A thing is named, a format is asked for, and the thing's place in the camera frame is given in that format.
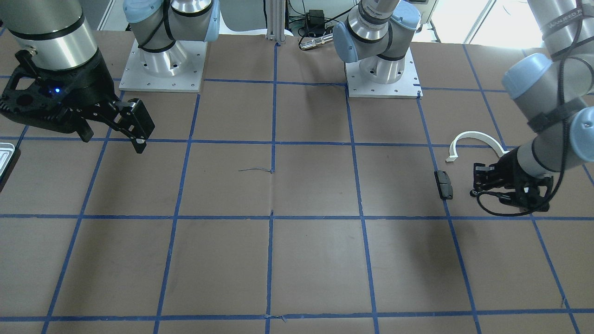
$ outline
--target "light blue cover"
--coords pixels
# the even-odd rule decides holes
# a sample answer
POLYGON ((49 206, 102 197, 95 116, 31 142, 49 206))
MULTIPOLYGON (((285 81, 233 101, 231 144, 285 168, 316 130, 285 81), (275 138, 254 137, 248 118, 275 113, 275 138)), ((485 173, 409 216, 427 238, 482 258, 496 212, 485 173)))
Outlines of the light blue cover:
POLYGON ((138 23, 153 15, 163 0, 124 0, 124 14, 129 23, 138 23))
POLYGON ((582 109, 573 118, 570 141, 578 157, 594 162, 594 107, 582 109))
POLYGON ((512 100, 526 93, 549 70, 553 61, 542 53, 534 53, 510 68, 501 83, 512 100))
POLYGON ((392 13, 392 19, 398 25, 408 30, 416 30, 416 26, 421 20, 421 13, 419 13, 419 10, 414 5, 406 1, 400 1, 394 13, 392 13))
POLYGON ((343 62, 358 61, 359 56, 357 55, 355 41, 353 41, 353 36, 350 35, 345 24, 343 22, 336 24, 332 33, 334 38, 334 48, 340 59, 342 59, 343 62))
POLYGON ((213 11, 210 15, 210 22, 208 24, 208 30, 206 30, 205 42, 214 42, 219 38, 220 31, 220 4, 219 0, 213 0, 213 11))

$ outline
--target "metal base plate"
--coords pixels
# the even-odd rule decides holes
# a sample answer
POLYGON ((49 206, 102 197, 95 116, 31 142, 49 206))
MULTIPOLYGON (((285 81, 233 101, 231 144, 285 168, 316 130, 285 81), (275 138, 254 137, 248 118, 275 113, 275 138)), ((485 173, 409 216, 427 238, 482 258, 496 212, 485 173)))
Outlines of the metal base plate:
POLYGON ((140 61, 138 42, 134 40, 128 62, 119 89, 131 92, 183 92, 199 93, 206 59, 206 42, 179 41, 188 52, 192 62, 190 69, 185 73, 173 77, 155 77, 148 73, 140 61))
POLYGON ((423 96, 419 75, 410 49, 406 52, 406 67, 402 78, 393 84, 378 84, 361 75, 358 62, 345 64, 350 97, 382 97, 392 99, 416 99, 423 96))

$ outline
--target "white curved object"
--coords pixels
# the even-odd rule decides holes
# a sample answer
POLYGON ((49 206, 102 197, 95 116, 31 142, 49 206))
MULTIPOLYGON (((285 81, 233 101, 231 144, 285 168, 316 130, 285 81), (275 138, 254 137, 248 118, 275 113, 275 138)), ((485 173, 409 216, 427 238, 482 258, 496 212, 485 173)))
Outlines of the white curved object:
MULTIPOLYGON (((223 19, 223 14, 221 13, 219 33, 223 34, 223 35, 266 35, 268 33, 268 30, 267 29, 255 29, 255 30, 248 30, 248 31, 231 30, 225 24, 225 20, 223 19)), ((293 33, 291 33, 289 30, 285 29, 285 35, 293 36, 293 33)))
POLYGON ((498 157, 502 157, 504 154, 509 152, 509 151, 504 150, 503 147, 501 147, 501 144, 499 143, 499 141, 496 141, 495 138, 489 136, 488 134, 478 132, 478 131, 466 131, 466 132, 462 132, 461 134, 456 136, 456 139, 454 139, 454 141, 451 142, 450 156, 445 160, 446 162, 452 162, 452 161, 455 161, 456 159, 458 159, 458 151, 456 150, 456 145, 458 144, 458 141, 460 139, 464 139, 464 138, 474 138, 474 139, 478 139, 480 141, 484 141, 489 146, 491 146, 491 148, 493 150, 495 150, 495 153, 497 153, 498 157))

